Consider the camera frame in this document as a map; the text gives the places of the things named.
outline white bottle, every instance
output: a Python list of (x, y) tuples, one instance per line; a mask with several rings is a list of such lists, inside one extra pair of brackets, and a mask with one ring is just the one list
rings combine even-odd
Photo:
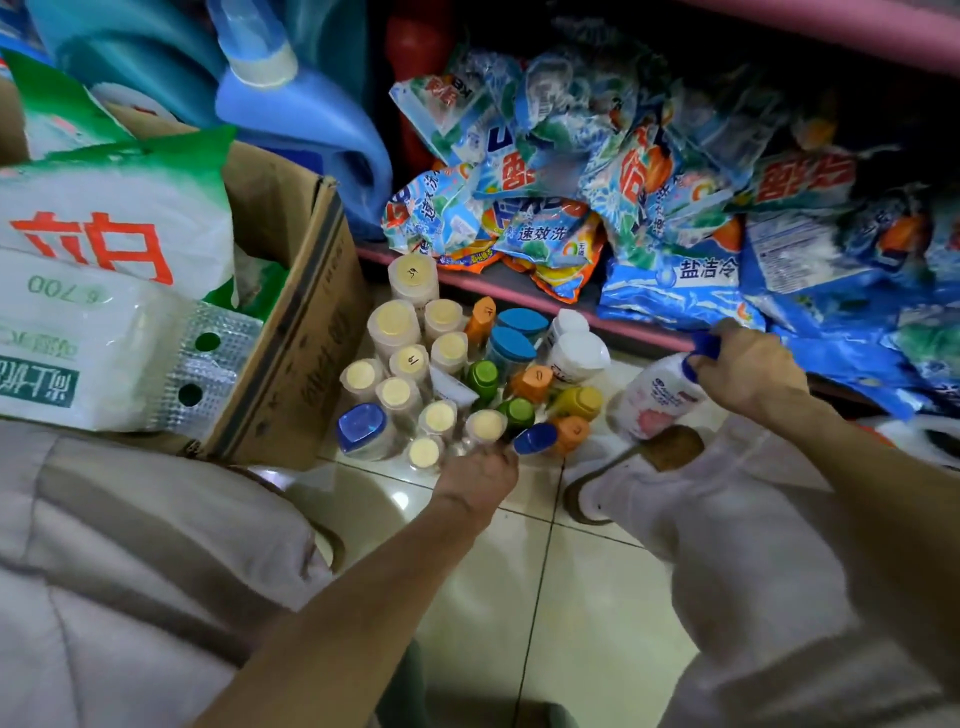
[[(713, 359), (720, 355), (718, 337), (697, 332), (693, 340), (693, 353)], [(627, 385), (612, 414), (618, 432), (649, 440), (708, 399), (687, 361), (690, 356), (681, 352), (655, 361)]]

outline product label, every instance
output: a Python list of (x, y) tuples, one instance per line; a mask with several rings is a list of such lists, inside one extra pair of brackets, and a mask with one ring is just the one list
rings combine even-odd
[(0, 397), (69, 407), (80, 372), (0, 355)]

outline blue laundry detergent jug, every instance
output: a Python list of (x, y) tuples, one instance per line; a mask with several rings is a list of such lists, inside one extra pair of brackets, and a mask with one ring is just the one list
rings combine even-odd
[(335, 178), (353, 236), (382, 239), (390, 157), (369, 116), (320, 71), (301, 66), (266, 0), (208, 0), (230, 71), (217, 115), (244, 140)]
[(367, 0), (286, 0), (284, 25), (300, 62), (335, 81), (370, 113)]
[(27, 0), (54, 64), (100, 101), (198, 127), (227, 67), (216, 40), (170, 0)]

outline tile floor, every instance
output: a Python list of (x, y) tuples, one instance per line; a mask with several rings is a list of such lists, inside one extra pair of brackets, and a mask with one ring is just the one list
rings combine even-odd
[[(616, 356), (592, 382), (608, 397), (642, 361)], [(708, 409), (691, 425), (722, 422)], [(597, 422), (570, 460), (625, 447)], [(348, 564), (410, 521), (432, 479), (398, 458), (350, 460), (331, 436), (318, 468), (287, 493), (345, 541)], [(506, 728), (528, 701), (563, 703), (581, 728), (654, 726), (694, 647), (670, 605), (666, 567), (615, 525), (574, 523), (560, 505), (564, 464), (521, 469), (490, 529), (443, 587), (420, 625), (428, 707), (438, 728)]]

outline pink shelf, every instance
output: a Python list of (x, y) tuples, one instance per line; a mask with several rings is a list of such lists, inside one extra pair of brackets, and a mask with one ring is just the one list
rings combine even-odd
[(954, 0), (684, 0), (707, 10), (960, 77)]

